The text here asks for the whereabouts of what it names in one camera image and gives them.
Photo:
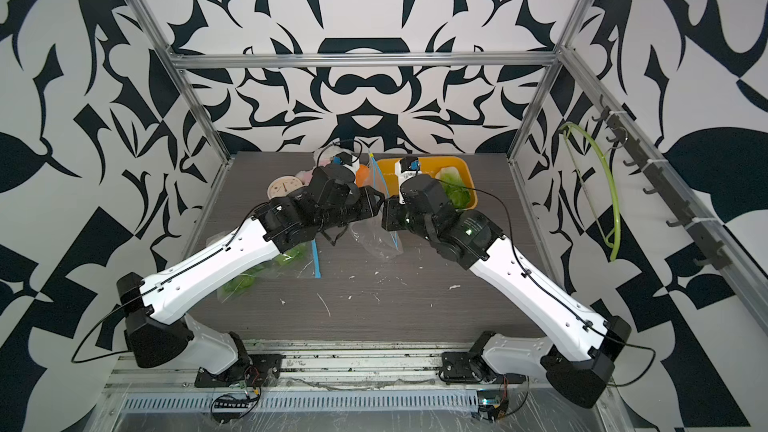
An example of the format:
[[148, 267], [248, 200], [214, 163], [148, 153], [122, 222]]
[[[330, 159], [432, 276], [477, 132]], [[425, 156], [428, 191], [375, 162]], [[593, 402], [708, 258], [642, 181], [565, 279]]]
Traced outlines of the clear zipper bag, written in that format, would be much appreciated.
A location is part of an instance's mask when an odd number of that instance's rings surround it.
[[[372, 152], [368, 153], [368, 159], [364, 165], [371, 169], [372, 184], [368, 186], [373, 187], [388, 198], [390, 196], [389, 187]], [[384, 206], [381, 204], [378, 213], [374, 217], [353, 223], [351, 225], [351, 232], [356, 242], [368, 253], [377, 259], [389, 261], [401, 255], [403, 248], [398, 233], [387, 231], [383, 228], [383, 212]]]
[[309, 249], [307, 257], [304, 261], [298, 263], [294, 262], [285, 266], [279, 266], [273, 261], [273, 258], [270, 261], [262, 262], [246, 269], [244, 272], [249, 270], [261, 272], [261, 275], [256, 279], [256, 282], [251, 288], [253, 288], [257, 283], [273, 279], [320, 279], [322, 274], [320, 270], [317, 244], [315, 241], [306, 242], [306, 244], [309, 246]]

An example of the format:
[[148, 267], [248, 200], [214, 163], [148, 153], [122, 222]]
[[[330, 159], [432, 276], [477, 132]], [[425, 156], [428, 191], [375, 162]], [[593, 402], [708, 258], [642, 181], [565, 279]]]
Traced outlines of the yellow plastic tray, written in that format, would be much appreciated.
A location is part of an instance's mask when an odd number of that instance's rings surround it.
[[[474, 209], [478, 198], [467, 163], [457, 156], [418, 156], [420, 171], [437, 179], [457, 210]], [[399, 194], [395, 165], [400, 157], [377, 159], [377, 179], [386, 182], [390, 196]]]

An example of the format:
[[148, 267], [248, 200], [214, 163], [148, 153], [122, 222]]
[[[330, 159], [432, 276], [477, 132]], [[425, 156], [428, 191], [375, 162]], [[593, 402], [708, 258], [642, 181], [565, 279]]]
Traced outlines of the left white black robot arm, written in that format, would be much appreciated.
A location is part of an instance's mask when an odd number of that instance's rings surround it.
[[141, 368], [186, 362], [212, 375], [246, 368], [250, 359], [233, 333], [217, 332], [190, 310], [241, 273], [310, 242], [327, 230], [375, 217], [384, 193], [359, 187], [345, 166], [314, 170], [311, 181], [255, 206], [234, 231], [186, 260], [147, 277], [130, 273], [117, 284], [128, 350]]

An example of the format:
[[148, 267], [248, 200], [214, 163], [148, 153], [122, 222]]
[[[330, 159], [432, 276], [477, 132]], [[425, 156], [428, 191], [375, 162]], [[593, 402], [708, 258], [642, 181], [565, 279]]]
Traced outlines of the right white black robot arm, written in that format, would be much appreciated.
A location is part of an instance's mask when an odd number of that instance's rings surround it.
[[591, 408], [612, 378], [630, 325], [579, 303], [538, 270], [485, 214], [457, 210], [438, 181], [419, 174], [385, 200], [382, 226], [425, 238], [438, 254], [500, 291], [543, 332], [537, 342], [492, 334], [480, 350], [495, 373], [541, 377], [563, 398]]

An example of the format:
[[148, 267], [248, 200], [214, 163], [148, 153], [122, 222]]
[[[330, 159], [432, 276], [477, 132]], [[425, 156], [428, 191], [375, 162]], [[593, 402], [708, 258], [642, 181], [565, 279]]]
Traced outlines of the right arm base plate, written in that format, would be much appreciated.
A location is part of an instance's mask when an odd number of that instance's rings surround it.
[[467, 351], [443, 352], [438, 378], [446, 384], [522, 384], [527, 377], [516, 374], [494, 372], [482, 358], [483, 347], [495, 335], [493, 331], [484, 331]]

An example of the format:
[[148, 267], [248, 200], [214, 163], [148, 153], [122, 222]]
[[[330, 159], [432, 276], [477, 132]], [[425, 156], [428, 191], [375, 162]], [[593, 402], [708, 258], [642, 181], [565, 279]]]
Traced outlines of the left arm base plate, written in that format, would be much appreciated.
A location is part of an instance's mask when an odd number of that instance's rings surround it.
[[280, 377], [284, 355], [248, 354], [239, 335], [231, 332], [230, 336], [238, 353], [237, 361], [219, 374], [212, 374], [200, 368], [194, 382], [195, 388], [223, 388], [236, 385], [258, 388]]

